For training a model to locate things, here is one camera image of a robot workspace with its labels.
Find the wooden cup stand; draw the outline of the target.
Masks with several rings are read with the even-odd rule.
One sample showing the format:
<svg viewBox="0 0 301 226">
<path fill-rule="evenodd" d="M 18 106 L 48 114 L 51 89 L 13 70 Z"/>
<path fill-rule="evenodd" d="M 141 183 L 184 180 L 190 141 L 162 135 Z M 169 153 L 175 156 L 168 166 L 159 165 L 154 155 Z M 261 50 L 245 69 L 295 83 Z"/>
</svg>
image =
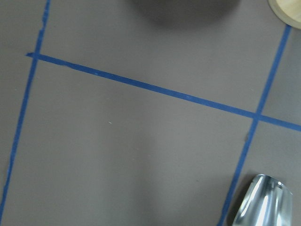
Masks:
<svg viewBox="0 0 301 226">
<path fill-rule="evenodd" d="M 281 21 L 301 29 L 301 0 L 268 0 L 268 4 Z"/>
</svg>

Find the steel ice scoop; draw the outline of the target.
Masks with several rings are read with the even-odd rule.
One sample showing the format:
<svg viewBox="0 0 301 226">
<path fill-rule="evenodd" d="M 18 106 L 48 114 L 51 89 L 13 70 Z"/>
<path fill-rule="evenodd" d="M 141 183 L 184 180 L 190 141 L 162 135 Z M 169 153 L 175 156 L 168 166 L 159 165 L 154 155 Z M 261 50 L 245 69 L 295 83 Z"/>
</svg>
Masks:
<svg viewBox="0 0 301 226">
<path fill-rule="evenodd" d="M 233 220 L 234 226 L 290 226 L 293 194 L 278 179 L 256 175 Z"/>
</svg>

